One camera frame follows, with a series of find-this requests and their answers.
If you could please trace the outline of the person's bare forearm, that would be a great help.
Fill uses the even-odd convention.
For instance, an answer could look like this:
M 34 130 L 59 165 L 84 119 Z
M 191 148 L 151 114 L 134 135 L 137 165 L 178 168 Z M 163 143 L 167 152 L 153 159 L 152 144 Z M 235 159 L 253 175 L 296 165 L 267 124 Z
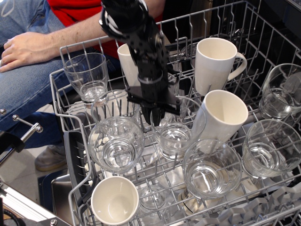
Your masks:
M 160 16 L 164 11 L 164 0 L 147 0 L 145 3 L 149 15 L 153 18 Z M 60 55 L 60 47 L 106 36 L 99 24 L 100 17 L 99 12 L 81 22 L 48 34 L 47 40 L 50 41 L 51 46 L 49 55 L 57 57 Z

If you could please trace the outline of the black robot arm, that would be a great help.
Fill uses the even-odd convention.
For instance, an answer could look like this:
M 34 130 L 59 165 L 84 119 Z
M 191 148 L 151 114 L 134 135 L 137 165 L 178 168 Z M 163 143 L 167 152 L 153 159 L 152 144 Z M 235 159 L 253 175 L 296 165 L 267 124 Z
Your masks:
M 168 87 L 169 52 L 143 0 L 102 1 L 100 24 L 112 38 L 126 43 L 138 67 L 139 86 L 126 89 L 128 100 L 141 106 L 146 122 L 158 126 L 165 113 L 180 114 L 180 100 Z

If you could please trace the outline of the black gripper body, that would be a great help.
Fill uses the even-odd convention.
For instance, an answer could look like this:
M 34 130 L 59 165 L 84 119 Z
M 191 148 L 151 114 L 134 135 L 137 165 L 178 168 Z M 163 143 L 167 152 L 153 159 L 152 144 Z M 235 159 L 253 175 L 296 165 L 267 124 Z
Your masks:
M 140 86 L 126 88 L 128 100 L 139 105 L 159 107 L 165 112 L 179 115 L 181 101 L 170 90 L 173 83 L 168 80 L 168 73 L 138 73 Z

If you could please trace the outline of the person's bare hand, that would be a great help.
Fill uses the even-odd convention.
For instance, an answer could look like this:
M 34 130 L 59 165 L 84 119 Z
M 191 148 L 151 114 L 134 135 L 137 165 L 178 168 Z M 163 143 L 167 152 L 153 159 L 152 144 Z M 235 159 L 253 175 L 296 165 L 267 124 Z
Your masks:
M 50 34 L 26 32 L 9 39 L 4 44 L 0 71 L 47 62 L 58 56 L 58 47 Z

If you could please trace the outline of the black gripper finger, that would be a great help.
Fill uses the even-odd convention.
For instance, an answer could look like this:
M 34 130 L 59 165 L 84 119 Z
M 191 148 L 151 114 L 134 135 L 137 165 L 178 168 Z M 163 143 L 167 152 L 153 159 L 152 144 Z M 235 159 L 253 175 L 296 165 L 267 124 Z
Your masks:
M 152 111 L 152 108 L 149 107 L 149 106 L 146 106 L 144 104 L 141 104 L 141 111 L 143 113 L 143 116 L 144 116 L 144 119 L 145 121 L 151 125 L 151 111 Z
M 155 127 L 159 126 L 161 120 L 165 116 L 165 110 L 159 107 L 155 107 L 152 109 L 152 122 Z

